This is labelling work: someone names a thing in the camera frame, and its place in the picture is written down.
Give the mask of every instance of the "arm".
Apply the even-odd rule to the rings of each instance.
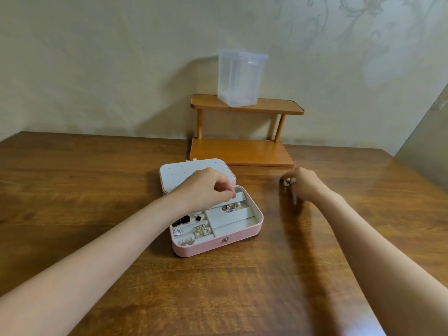
[[[387,335],[448,335],[448,289],[382,237],[343,197],[298,168],[294,193],[327,219]]]
[[[172,222],[235,196],[209,168],[0,298],[1,335],[66,335]]]

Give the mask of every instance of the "pink jewelry box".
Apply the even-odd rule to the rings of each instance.
[[[170,226],[171,243],[174,252],[181,257],[190,257],[195,254],[219,248],[233,242],[240,241],[257,235],[263,224],[263,214],[247,191],[236,184],[237,178],[228,168],[227,164],[221,159],[193,160],[183,163],[165,164],[160,168],[160,182],[162,191],[165,194],[173,191],[176,186],[181,184],[194,171],[205,168],[213,168],[225,174],[234,185],[237,196],[228,202],[220,203],[208,210],[193,212],[190,214],[190,222],[177,226],[182,235],[175,236],[174,228]],[[230,211],[224,210],[226,205],[237,205],[237,209]],[[195,214],[201,216],[200,221],[195,220]],[[203,224],[208,231],[208,235],[195,235]],[[192,244],[181,245],[181,242],[189,241]]]

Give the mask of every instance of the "wooden two-tier shelf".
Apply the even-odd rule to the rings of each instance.
[[[198,136],[191,143],[190,160],[219,158],[228,165],[294,165],[293,158],[279,141],[286,115],[302,116],[304,110],[292,100],[258,99],[256,105],[229,107],[216,95],[194,94],[191,108],[198,111]],[[202,136],[203,110],[281,114],[274,140],[222,139]]]

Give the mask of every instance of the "finger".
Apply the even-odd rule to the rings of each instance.
[[[233,192],[230,190],[221,191],[221,192],[215,191],[215,195],[216,195],[217,204],[223,203],[223,202],[228,202],[230,199],[234,198]]]
[[[296,178],[296,175],[297,175],[297,170],[291,170],[291,171],[286,172],[284,175],[282,175],[281,178],[283,180],[286,180],[288,178]]]
[[[215,173],[215,186],[220,191],[231,191],[233,195],[232,198],[235,198],[237,195],[232,183],[230,182],[230,179],[225,174],[222,174],[218,171],[216,171]]]

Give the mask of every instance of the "jewelry box compartment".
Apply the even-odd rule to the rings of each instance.
[[[258,234],[263,214],[243,187],[233,188],[235,198],[185,216],[170,227],[177,255],[189,257]]]

